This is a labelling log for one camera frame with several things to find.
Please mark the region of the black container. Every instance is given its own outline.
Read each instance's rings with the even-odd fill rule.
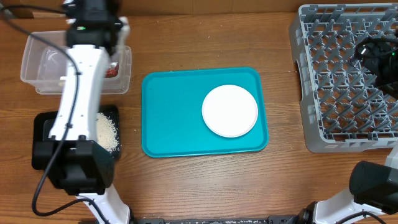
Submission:
[[[120,138],[120,127],[119,127],[119,110],[115,105],[104,105],[99,107],[99,113],[103,113],[108,117],[116,128],[116,140],[118,146],[116,150],[111,152],[111,155],[115,160],[120,159],[121,156],[121,138]],[[33,145],[32,150],[37,141],[49,140],[49,134],[52,126],[54,125],[55,118],[57,117],[58,111],[40,113],[35,117],[33,125]]]

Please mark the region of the teal tray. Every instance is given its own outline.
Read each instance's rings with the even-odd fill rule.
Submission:
[[[256,99],[259,116],[244,136],[225,138],[205,124],[201,106],[221,85],[237,85]],[[142,82],[142,148],[151,157],[255,152],[269,140],[259,74],[248,67],[155,72]]]

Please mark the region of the wooden tabletop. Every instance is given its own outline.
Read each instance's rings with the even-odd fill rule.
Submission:
[[[300,80],[288,26],[294,13],[130,17],[132,78],[125,95],[106,95],[121,117],[123,153],[114,185],[139,218],[240,218],[298,214],[348,186],[361,160],[383,164],[389,149],[314,154],[305,146]],[[19,20],[31,31],[63,30],[63,19]],[[20,80],[27,37],[0,22],[0,223],[77,223],[93,219],[84,205],[51,217],[30,207],[42,171],[33,170],[33,120],[58,110]],[[261,74],[270,141],[261,152],[153,159],[141,148],[141,83],[151,72],[249,66]],[[40,211],[73,200],[46,181]],[[398,215],[383,217],[398,223]],[[375,223],[368,219],[362,223]]]

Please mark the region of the clear bin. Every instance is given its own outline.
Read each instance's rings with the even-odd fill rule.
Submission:
[[[65,31],[34,32],[59,46],[66,46]],[[102,94],[123,94],[129,89],[131,78],[131,49],[111,57],[111,64],[118,63],[116,76],[104,78]],[[31,36],[28,37],[21,65],[21,80],[36,87],[36,92],[43,95],[62,94],[66,75],[67,58],[58,50]]]

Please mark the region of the gray dish rack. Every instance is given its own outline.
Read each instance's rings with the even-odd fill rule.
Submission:
[[[393,147],[398,102],[373,87],[376,76],[349,65],[366,37],[395,38],[398,4],[312,4],[289,27],[300,72],[305,143],[312,152]]]

